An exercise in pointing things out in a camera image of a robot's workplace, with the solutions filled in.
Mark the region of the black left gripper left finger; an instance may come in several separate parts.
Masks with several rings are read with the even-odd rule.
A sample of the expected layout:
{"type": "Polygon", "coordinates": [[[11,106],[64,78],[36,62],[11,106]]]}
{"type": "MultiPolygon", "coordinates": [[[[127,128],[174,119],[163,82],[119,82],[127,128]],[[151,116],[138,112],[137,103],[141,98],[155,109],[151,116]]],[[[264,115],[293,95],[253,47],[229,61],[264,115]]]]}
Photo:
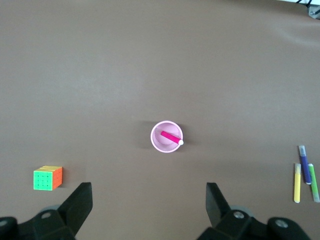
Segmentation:
{"type": "Polygon", "coordinates": [[[2,240],[74,240],[93,208],[90,182],[82,182],[57,208],[41,211],[18,224],[12,216],[0,218],[2,240]]]}

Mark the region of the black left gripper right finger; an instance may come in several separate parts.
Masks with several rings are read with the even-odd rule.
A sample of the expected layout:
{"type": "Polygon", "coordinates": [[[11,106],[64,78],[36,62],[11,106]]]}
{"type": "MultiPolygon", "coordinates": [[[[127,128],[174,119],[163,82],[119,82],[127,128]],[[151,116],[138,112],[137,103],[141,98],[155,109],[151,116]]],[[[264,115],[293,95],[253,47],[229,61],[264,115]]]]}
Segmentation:
{"type": "Polygon", "coordinates": [[[206,184],[206,212],[211,223],[199,240],[309,240],[293,220],[272,217],[266,224],[243,210],[231,209],[216,183],[206,184]]]}

